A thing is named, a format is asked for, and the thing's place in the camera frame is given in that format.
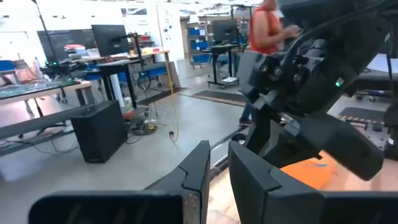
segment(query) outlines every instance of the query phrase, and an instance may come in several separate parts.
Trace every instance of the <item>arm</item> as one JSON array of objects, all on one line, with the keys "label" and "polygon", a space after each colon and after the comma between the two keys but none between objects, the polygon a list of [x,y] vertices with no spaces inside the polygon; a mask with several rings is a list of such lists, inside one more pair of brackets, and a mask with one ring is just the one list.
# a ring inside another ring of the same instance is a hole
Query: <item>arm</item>
[{"label": "arm", "polygon": [[269,21],[267,13],[263,11],[256,12],[254,15],[253,34],[258,47],[270,47],[287,38],[283,31],[277,35],[269,36]]}]

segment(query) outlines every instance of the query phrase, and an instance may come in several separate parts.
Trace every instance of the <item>yellow cable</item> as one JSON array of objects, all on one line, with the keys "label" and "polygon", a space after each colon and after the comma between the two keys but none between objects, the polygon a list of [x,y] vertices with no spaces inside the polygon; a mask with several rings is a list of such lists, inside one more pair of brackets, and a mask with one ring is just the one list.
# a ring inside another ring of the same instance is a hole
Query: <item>yellow cable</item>
[{"label": "yellow cable", "polygon": [[[162,30],[160,29],[160,20],[159,20],[159,10],[157,8],[157,4],[156,4],[156,17],[157,17],[157,27],[159,29],[159,35],[160,35],[160,44],[162,45],[162,50],[164,51],[164,44],[163,44],[163,37],[162,37]],[[167,61],[170,62],[169,56],[165,54],[165,57],[167,57]],[[174,109],[174,117],[175,117],[175,125],[176,125],[176,132],[177,134],[174,136],[170,135],[171,140],[175,143],[178,140],[178,134],[179,134],[179,130],[178,130],[178,117],[177,117],[177,110],[175,109],[175,102],[173,99],[173,95],[174,95],[174,89],[173,89],[173,83],[172,83],[172,77],[170,76],[170,69],[169,69],[169,63],[166,63],[166,70],[167,70],[167,76],[169,77],[169,86],[172,92],[172,104],[173,104],[173,109]]]}]

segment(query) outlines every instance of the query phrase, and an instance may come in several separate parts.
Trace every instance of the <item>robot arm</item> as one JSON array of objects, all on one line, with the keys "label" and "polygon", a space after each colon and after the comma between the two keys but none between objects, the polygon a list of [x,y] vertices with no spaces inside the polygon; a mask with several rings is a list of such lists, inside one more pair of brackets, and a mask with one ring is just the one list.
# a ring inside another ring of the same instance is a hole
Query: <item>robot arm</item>
[{"label": "robot arm", "polygon": [[[255,108],[245,146],[278,168],[319,157],[325,150],[360,178],[375,176],[382,152],[326,112],[389,39],[383,12],[397,3],[281,0],[285,17],[307,31],[284,54],[243,56],[239,73],[247,78],[241,81],[242,92]],[[311,49],[296,55],[308,39],[314,40]]]}]

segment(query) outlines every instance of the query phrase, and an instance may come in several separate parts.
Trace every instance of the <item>circuit board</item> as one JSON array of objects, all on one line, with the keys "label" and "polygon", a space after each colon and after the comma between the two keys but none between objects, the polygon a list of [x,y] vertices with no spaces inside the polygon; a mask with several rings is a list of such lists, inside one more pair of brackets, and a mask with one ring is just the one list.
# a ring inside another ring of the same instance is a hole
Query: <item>circuit board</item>
[{"label": "circuit board", "polygon": [[57,88],[64,88],[66,86],[72,86],[80,84],[79,81],[72,79],[59,80],[54,82],[35,82],[26,85],[9,85],[0,88],[0,100],[5,100],[8,98],[13,98],[17,96],[28,95],[32,93],[39,93],[42,91],[53,90]]}]

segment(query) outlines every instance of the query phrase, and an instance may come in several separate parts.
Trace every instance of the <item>black desk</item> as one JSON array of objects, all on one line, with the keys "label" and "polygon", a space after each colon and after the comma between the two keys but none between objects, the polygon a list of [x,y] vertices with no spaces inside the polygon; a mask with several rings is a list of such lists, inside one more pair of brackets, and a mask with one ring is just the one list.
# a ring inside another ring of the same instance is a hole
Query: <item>black desk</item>
[{"label": "black desk", "polygon": [[236,78],[236,75],[232,73],[232,49],[239,47],[239,45],[236,44],[226,44],[226,45],[217,45],[217,46],[212,46],[209,49],[202,50],[202,52],[205,53],[210,53],[212,58],[213,58],[213,81],[207,81],[209,87],[210,84],[213,85],[218,85],[221,87],[225,87],[226,85],[232,85],[234,83],[237,83],[237,81],[232,82],[232,83],[226,83],[226,82],[219,82],[217,80],[217,69],[216,69],[216,63],[217,63],[217,58],[221,54],[228,53],[228,72],[229,72],[229,77],[234,77]]},{"label": "black desk", "polygon": [[118,60],[116,62],[102,63],[98,67],[101,70],[101,76],[104,80],[106,96],[108,100],[115,100],[112,81],[110,76],[124,72],[126,74],[127,86],[129,88],[132,107],[137,108],[136,95],[134,94],[133,84],[130,77],[129,65],[141,63],[141,60]]}]

